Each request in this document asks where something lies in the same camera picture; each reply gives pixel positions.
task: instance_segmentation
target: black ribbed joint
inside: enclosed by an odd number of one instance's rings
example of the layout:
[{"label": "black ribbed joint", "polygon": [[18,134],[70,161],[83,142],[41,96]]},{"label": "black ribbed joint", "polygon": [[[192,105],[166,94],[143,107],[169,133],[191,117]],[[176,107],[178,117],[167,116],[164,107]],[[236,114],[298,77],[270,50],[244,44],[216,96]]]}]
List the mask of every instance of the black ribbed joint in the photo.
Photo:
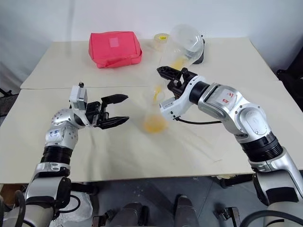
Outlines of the black ribbed joint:
[{"label": "black ribbed joint", "polygon": [[202,94],[206,91],[206,89],[209,87],[209,84],[206,84],[202,81],[197,82],[193,89],[191,89],[189,94],[189,100],[190,102],[198,105],[198,101]]},{"label": "black ribbed joint", "polygon": [[59,146],[48,146],[44,148],[41,162],[58,162],[70,164],[72,149]]},{"label": "black ribbed joint", "polygon": [[252,162],[268,161],[283,152],[283,148],[272,132],[258,140],[240,145]]}]

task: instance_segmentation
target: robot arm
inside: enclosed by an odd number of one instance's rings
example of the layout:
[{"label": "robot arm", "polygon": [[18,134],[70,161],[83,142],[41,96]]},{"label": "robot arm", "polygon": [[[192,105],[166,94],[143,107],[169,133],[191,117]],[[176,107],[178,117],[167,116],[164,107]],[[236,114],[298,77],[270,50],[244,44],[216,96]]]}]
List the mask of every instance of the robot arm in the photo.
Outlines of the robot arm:
[{"label": "robot arm", "polygon": [[[25,194],[26,206],[23,227],[47,227],[60,215],[60,209],[70,202],[71,180],[70,159],[78,141],[78,130],[84,127],[108,129],[126,122],[129,117],[109,118],[108,104],[116,104],[127,99],[125,95],[101,98],[102,103],[87,101],[84,84],[73,86],[70,108],[58,111],[52,118],[50,130],[45,136],[45,148],[40,163]],[[4,217],[4,227],[15,226],[20,219],[19,208]]]},{"label": "robot arm", "polygon": [[220,120],[235,136],[248,156],[252,170],[256,172],[253,182],[264,204],[273,210],[288,213],[292,213],[290,207],[302,204],[301,174],[287,150],[274,136],[260,106],[247,101],[232,87],[206,84],[203,77],[186,68],[178,71],[164,66],[157,71],[161,77],[170,80],[168,89],[174,93],[173,98],[160,104],[166,119],[176,119],[196,104],[199,110]]}]

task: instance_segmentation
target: gray floor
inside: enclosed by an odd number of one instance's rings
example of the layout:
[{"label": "gray floor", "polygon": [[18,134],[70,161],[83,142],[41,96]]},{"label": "gray floor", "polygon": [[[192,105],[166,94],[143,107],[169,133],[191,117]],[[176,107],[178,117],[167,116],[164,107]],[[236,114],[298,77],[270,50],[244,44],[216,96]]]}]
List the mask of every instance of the gray floor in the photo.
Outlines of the gray floor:
[{"label": "gray floor", "polygon": [[[200,227],[232,227],[232,220],[219,221],[213,214],[220,203],[226,207],[238,207],[240,218],[264,206],[257,198],[252,183],[244,183],[223,189],[210,177],[155,178],[127,181],[99,182],[99,215],[109,209],[119,209],[130,202],[140,202],[150,208],[150,225],[173,226],[173,204],[178,194],[191,199],[198,215]],[[81,223],[69,222],[64,227],[91,226],[91,219]],[[262,226],[262,220],[250,226]]]}]

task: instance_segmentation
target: beige tabletop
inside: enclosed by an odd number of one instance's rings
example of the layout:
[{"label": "beige tabletop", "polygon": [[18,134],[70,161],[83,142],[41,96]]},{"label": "beige tabletop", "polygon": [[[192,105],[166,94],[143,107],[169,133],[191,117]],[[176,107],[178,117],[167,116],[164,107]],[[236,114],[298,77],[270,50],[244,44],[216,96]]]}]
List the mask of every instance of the beige tabletop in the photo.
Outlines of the beige tabletop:
[{"label": "beige tabletop", "polygon": [[[79,81],[87,87],[148,86],[158,76],[161,53],[152,40],[140,40],[142,61],[115,69],[98,69],[88,54],[88,41],[53,42],[22,89],[70,88]],[[204,61],[189,69],[208,81],[238,87],[277,81],[248,38],[206,38]]]},{"label": "beige tabletop", "polygon": [[[109,105],[110,116],[130,116],[125,124],[108,129],[79,130],[71,157],[73,181],[100,181],[144,177],[221,175],[251,172],[247,157],[222,124],[188,125],[171,121],[159,134],[148,134],[142,122],[148,108],[146,87],[88,88],[89,102],[116,93],[129,95]],[[303,115],[279,81],[245,83],[237,89],[261,105],[274,134],[297,166],[303,168],[300,150]],[[42,157],[45,133],[54,113],[68,108],[71,89],[23,89],[0,127],[0,183],[26,183]],[[197,106],[182,116],[211,121]]]}]

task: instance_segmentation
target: red pouch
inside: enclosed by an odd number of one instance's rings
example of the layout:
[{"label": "red pouch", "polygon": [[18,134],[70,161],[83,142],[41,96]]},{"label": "red pouch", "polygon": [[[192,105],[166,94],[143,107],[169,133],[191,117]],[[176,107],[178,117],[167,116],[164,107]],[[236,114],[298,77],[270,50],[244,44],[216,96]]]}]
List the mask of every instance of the red pouch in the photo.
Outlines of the red pouch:
[{"label": "red pouch", "polygon": [[89,55],[98,68],[116,68],[138,64],[142,50],[134,32],[92,33]]}]

